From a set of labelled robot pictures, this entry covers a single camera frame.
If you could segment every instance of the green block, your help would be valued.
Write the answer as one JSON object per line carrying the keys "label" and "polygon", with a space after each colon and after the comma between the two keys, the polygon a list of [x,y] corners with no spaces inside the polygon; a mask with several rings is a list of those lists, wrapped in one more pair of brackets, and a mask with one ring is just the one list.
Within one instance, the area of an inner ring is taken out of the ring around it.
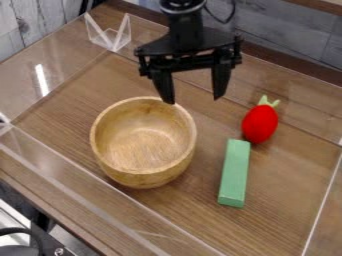
{"label": "green block", "polygon": [[251,144],[228,140],[217,203],[241,208],[244,204]]}

